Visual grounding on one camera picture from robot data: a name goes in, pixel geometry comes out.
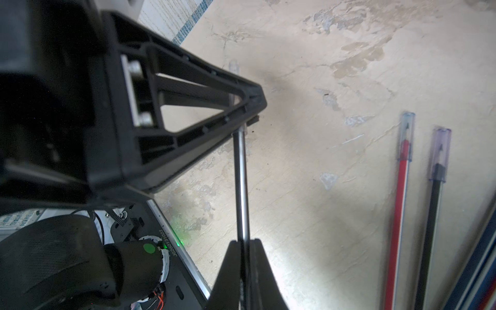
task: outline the concrete floor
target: concrete floor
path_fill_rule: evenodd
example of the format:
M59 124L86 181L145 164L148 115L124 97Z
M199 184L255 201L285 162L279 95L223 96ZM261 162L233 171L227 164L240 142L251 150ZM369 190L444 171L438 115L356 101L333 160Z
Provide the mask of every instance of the concrete floor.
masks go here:
M263 86L249 128L251 233L296 309L379 309L398 123L417 114L397 309L413 300L435 125L453 130L430 309L443 302L496 188L496 4L215 0L182 46ZM156 200L210 286L236 238L228 142Z

